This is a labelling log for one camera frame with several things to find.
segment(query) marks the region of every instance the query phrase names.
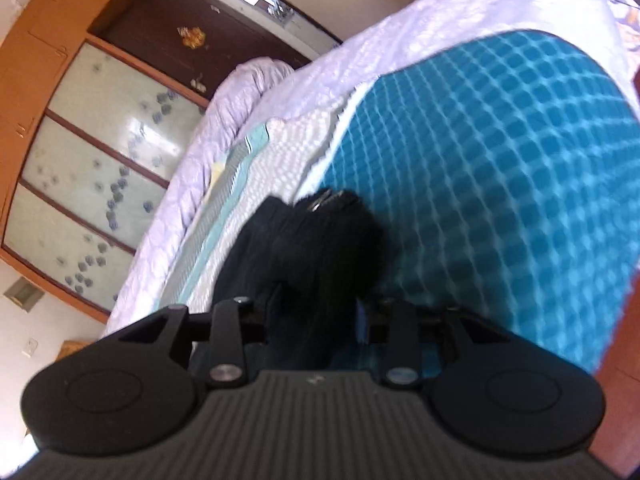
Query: blue plaid fabric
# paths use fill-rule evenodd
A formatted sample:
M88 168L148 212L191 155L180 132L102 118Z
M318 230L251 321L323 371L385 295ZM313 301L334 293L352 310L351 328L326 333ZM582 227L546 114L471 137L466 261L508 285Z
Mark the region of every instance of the blue plaid fabric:
M380 78L321 185L385 228L382 294L455 301L594 371L638 261L639 165L615 83L521 31Z

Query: quilted bed cover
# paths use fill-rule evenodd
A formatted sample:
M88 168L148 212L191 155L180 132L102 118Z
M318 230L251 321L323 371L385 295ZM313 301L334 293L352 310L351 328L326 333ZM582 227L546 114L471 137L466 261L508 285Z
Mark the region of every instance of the quilted bed cover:
M138 248L105 334L156 307L209 188L213 165L258 124L299 117L360 83L458 44L512 30L547 32L580 48L640 116L632 84L640 65L634 5L632 0L417 0L297 72L268 59L239 66L209 105Z

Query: ribbed gray surface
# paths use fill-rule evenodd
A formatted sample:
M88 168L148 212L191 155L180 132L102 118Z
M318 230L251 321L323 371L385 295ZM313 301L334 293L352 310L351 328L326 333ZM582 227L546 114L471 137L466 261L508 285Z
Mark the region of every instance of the ribbed gray surface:
M614 479L585 452L548 462L484 455L444 433L422 401L366 372L264 372L209 396L162 444L119 458L42 452L14 479Z
M211 231L211 226L220 216L222 206L225 205L226 200L231 195L240 163L249 153L250 146L246 139L235 146L229 153L225 169L214 184L209 202L204 206L205 209L200 216L198 225L180 249L174 270L169 275L160 298L161 308L178 303L182 288L196 264L204 240Z

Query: black garment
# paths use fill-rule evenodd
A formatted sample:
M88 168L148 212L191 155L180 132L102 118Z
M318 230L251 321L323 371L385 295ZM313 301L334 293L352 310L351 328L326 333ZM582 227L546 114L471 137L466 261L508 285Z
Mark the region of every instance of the black garment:
M352 192L287 205L268 197L220 271L213 304L247 296L264 309L268 344L247 352L259 369L317 369L354 334L355 299L375 283L382 229Z

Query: light switch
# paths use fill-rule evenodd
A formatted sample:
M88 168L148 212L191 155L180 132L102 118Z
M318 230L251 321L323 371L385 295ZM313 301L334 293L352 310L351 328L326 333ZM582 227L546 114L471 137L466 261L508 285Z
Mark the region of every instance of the light switch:
M35 339L30 338L22 347L22 353L27 357L32 357L33 354L35 354L37 347L38 347L38 342Z

